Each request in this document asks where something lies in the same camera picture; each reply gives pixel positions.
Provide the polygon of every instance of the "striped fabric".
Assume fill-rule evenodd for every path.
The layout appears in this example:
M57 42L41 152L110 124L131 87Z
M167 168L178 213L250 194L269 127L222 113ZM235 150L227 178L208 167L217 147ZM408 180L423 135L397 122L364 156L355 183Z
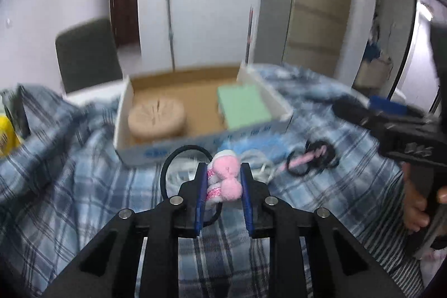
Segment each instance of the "striped fabric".
M330 209L392 270L406 237L401 171L376 153L365 130L333 115L331 100L350 91L308 70L257 68L296 108L284 144L299 149L308 139L326 139L340 157L337 168L319 174L283 172L269 185L271 194L307 211ZM23 96L32 135L0 161L0 254L39 296L120 209L139 212L161 201L161 168L122 165L112 146L116 102L79 109L35 86ZM224 207L198 239L179 240L180 296L266 297L268 252L267 239L249 238L242 208ZM415 261L405 261L393 278L409 297L422 289Z

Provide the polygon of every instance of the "round bread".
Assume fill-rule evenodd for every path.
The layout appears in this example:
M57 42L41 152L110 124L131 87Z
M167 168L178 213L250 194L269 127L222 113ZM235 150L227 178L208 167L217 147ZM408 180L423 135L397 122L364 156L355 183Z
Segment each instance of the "round bread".
M186 112L182 102L160 97L135 105L127 121L130 133L139 140L164 139L182 132Z

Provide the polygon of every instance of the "metal screw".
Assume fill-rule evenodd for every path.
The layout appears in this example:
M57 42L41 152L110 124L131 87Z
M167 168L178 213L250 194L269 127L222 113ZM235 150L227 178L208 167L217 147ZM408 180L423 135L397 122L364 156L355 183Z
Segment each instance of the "metal screw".
M328 209L325 209L324 207L320 207L317 210L317 215L320 216L321 218L328 218L331 215L331 213Z
M130 216L132 216L132 210L131 209L122 209L119 213L118 216L122 219L126 219L129 218Z
M274 196L266 197L264 201L269 206L275 206L278 203L278 199Z
M169 199L169 202L175 206L181 204L183 202L183 198L181 198L180 196L172 196Z

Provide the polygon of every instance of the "yellow object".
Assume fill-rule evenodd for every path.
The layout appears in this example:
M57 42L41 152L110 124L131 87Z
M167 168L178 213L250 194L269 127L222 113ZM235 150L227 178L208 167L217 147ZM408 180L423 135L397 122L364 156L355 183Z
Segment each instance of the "yellow object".
M14 127L6 115L0 114L0 157L5 157L20 145Z

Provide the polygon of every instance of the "blanket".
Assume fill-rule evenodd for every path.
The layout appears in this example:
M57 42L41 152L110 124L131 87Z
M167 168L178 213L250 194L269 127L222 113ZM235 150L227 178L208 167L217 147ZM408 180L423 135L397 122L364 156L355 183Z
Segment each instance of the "blanket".
M330 108L335 98L354 92L301 68L256 68L295 109L284 143L304 148L309 139L326 139L340 158L337 168L303 178L284 171L269 184L270 193L299 209L328 208L393 271L408 297L417 296L419 264L403 261L401 170L377 154L366 130ZM119 210L140 212L161 202L161 166L120 162L112 145L117 101L78 108L38 86L23 86L22 98L30 136L0 160L0 255L38 297ZM199 238L179 239L180 296L266 297L268 252L268 239L248 236L242 210L224 207Z

